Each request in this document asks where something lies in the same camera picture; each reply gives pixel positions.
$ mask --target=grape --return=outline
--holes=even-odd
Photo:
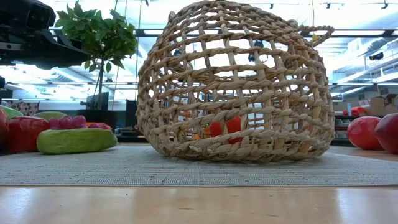
[[[105,123],[97,123],[97,125],[98,125],[98,128],[106,129],[106,124]]]
[[[76,116],[72,119],[72,128],[85,128],[86,118],[82,115]]]
[[[98,123],[92,123],[91,125],[88,126],[88,128],[99,128]]]
[[[72,127],[72,119],[69,116],[64,116],[59,121],[62,129],[70,129]]]
[[[54,129],[54,130],[60,129],[60,123],[57,118],[51,118],[49,120],[49,125],[50,125],[50,129]]]

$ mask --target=cardboard box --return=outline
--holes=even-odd
[[[365,109],[366,115],[384,116],[387,114],[398,113],[396,97],[397,94],[377,96],[370,100],[361,100],[359,101],[359,105]]]

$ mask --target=green leaves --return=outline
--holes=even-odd
[[[77,22],[76,30],[83,31],[85,29],[85,24],[82,21]]]
[[[120,62],[120,60],[113,59],[113,60],[111,60],[111,62],[112,62],[114,65],[119,66],[119,67],[121,67],[121,68],[124,69],[124,65]]]
[[[97,68],[97,64],[92,64],[91,66],[90,66],[90,68],[88,69],[88,72],[94,72],[94,70]]]
[[[97,12],[97,10],[89,10],[87,12],[84,12],[84,18],[87,19],[92,19],[95,16],[95,13]]]
[[[96,70],[97,61],[108,61],[103,68],[108,73],[113,65],[124,69],[122,60],[131,57],[137,47],[135,27],[125,17],[111,10],[113,18],[103,19],[100,10],[84,11],[78,3],[74,8],[67,5],[65,11],[58,12],[55,26],[62,27],[69,38],[81,41],[83,50],[91,54],[91,60],[84,63],[85,69]]]
[[[60,16],[60,19],[69,19],[69,15],[64,12],[64,11],[58,11],[58,16]]]
[[[111,71],[111,69],[112,69],[112,65],[108,62],[106,64],[106,72],[109,73]]]
[[[90,66],[90,64],[91,64],[91,61],[87,61],[87,62],[85,63],[85,69],[87,69],[87,68]]]
[[[73,9],[69,8],[68,4],[67,4],[67,11],[68,11],[69,17],[71,19],[73,19],[75,17],[75,12],[73,12]]]
[[[78,17],[84,17],[84,15],[85,15],[83,10],[81,9],[81,6],[79,5],[79,2],[75,3],[74,11],[75,11],[76,16],[78,16]]]

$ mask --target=black monitor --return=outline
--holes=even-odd
[[[98,96],[99,96],[99,94],[87,97],[87,102],[85,103],[86,109],[91,109],[92,103],[94,103],[94,109],[97,109]],[[101,93],[101,96],[102,96],[101,110],[108,110],[109,93],[108,92]]]
[[[137,124],[137,101],[126,100],[126,125],[125,127],[134,127]]]

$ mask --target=wooden surface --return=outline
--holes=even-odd
[[[353,148],[331,152],[397,160]],[[398,187],[0,187],[0,211],[1,224],[386,224],[398,220]]]

